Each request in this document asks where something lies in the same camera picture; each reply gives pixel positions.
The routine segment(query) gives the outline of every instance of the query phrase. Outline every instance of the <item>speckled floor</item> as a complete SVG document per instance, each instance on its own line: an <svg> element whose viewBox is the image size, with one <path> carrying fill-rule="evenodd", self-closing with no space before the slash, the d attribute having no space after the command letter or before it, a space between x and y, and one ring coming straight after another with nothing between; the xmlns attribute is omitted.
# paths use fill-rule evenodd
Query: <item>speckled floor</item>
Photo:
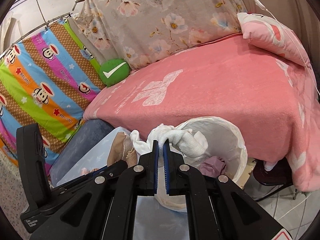
<svg viewBox="0 0 320 240"><path fill-rule="evenodd" d="M24 240L30 237L20 221L20 213L26 204L19 169L0 151L0 206Z"/></svg>

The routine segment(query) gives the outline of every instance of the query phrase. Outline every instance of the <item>cartoon monkey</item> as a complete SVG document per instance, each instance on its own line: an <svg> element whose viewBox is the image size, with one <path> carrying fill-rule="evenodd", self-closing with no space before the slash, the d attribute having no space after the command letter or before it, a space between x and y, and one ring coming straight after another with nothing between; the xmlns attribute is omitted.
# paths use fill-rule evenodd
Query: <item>cartoon monkey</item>
<svg viewBox="0 0 320 240"><path fill-rule="evenodd" d="M44 146L44 157L48 157L48 152L47 152L47 148L49 149L51 147L50 142L44 137L42 136L42 142L43 142L43 146Z"/></svg>
<svg viewBox="0 0 320 240"><path fill-rule="evenodd" d="M7 100L5 99L5 97L3 96L3 94L0 94L0 117L3 116L3 107L7 105Z"/></svg>
<svg viewBox="0 0 320 240"><path fill-rule="evenodd" d="M58 54L59 54L59 50L53 44L50 44L48 48L42 49L42 55L48 60L53 60L53 55L58 55Z"/></svg>
<svg viewBox="0 0 320 240"><path fill-rule="evenodd" d="M49 87L48 84L41 82L41 88L36 88L32 93L34 102L42 108L42 105L47 105L49 103L49 97L54 96L53 90Z"/></svg>
<svg viewBox="0 0 320 240"><path fill-rule="evenodd" d="M86 94L86 95L89 95L91 93L91 89L90 89L90 86L87 85L86 83L84 82L81 82L80 83L80 86L78 86L79 88L79 91L83 94Z"/></svg>
<svg viewBox="0 0 320 240"><path fill-rule="evenodd" d="M6 65L13 64L16 60L16 56L19 56L21 54L20 49L18 45L14 45L12 48L8 50L8 53L5 57Z"/></svg>
<svg viewBox="0 0 320 240"><path fill-rule="evenodd" d="M83 46L83 49L80 50L81 55L87 60L94 59L94 56L88 51L86 46Z"/></svg>

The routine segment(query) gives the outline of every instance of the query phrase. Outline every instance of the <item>wire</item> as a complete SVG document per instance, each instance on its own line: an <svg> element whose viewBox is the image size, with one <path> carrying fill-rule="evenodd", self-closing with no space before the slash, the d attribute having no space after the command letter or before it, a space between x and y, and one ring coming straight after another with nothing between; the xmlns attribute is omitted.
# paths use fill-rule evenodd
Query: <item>wire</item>
<svg viewBox="0 0 320 240"><path fill-rule="evenodd" d="M303 202L305 202L305 201L307 200L307 198L310 197L310 195L311 195L311 193L310 193L304 200L302 200L298 205L296 205L295 207L293 207L292 209L290 209L286 214L284 214L282 217L280 217L280 218L278 219L278 222L279 222L279 220L280 220L281 218L283 218L284 216L286 216L289 212L291 212L291 211L294 210L296 207L298 207L300 204L302 204Z"/></svg>
<svg viewBox="0 0 320 240"><path fill-rule="evenodd" d="M287 31L282 27L282 24L276 19L276 17L275 17L259 0L254 0L254 2L256 3L256 5L257 5L261 10L267 11L268 13L270 13L270 15L279 23L279 25L280 25L280 27L282 28L282 30L289 36L290 40L292 41L292 43L295 45L297 51L299 52L299 54L300 54L300 56L301 56L301 58L302 58L302 60L303 60L303 63L304 63L305 67L306 67L307 70L308 70L308 73L309 73L309 75L310 75L310 77L311 77L311 80L312 80L312 82L313 82L313 84L314 84L314 86L315 86L315 88L316 88L316 90L317 90L317 92L318 92L318 95L320 96L320 92L319 92L319 90L318 90L318 88L317 88L317 85L316 85L315 81L314 81L313 78L312 78L311 72L310 72L310 70L309 70L309 68L308 68L308 66L307 66L307 64L306 64L306 62L305 62L305 60L304 60L304 58L303 58L303 56L302 56L302 54L301 54L298 46L297 46L297 44L293 41L293 39L292 39L291 36L287 33Z"/></svg>

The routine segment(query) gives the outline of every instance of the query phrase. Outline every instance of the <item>white checkmark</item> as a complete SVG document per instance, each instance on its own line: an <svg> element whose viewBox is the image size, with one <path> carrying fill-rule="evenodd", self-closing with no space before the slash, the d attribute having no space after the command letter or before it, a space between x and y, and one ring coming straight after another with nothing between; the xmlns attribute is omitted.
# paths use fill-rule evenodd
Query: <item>white checkmark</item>
<svg viewBox="0 0 320 240"><path fill-rule="evenodd" d="M126 64L126 62L121 63L120 65L116 66L114 69L112 69L110 72L104 72L104 75L106 76L106 78L111 77L111 75L116 72L121 66L123 66L124 64Z"/></svg>

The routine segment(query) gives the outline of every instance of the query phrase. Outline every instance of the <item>tile floor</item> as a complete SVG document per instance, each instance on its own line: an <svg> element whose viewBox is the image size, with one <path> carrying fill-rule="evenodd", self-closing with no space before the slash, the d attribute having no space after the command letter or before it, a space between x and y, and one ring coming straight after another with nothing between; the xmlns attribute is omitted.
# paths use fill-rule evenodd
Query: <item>tile floor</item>
<svg viewBox="0 0 320 240"><path fill-rule="evenodd" d="M246 193L256 198L263 197L271 189L272 187L260 185L253 176L250 177L244 188ZM259 202L259 205L290 232L293 240L299 240L319 212L320 190L307 195L307 199L304 194L299 193L295 200L293 199L294 192L294 186L289 187Z"/></svg>

